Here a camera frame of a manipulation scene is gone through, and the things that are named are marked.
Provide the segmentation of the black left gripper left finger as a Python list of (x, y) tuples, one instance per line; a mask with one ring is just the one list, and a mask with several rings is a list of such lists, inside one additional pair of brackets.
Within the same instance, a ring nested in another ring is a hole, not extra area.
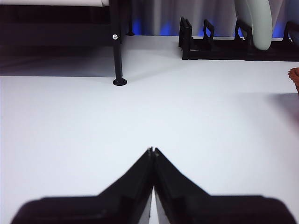
[(133, 166), (97, 196), (44, 197), (23, 204), (14, 224), (147, 224), (154, 155), (148, 148)]

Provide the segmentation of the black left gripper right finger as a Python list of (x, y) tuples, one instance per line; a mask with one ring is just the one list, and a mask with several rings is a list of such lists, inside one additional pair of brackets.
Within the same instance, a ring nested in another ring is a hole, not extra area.
[(292, 224), (280, 200), (259, 195), (213, 196), (154, 150), (155, 197), (162, 224)]

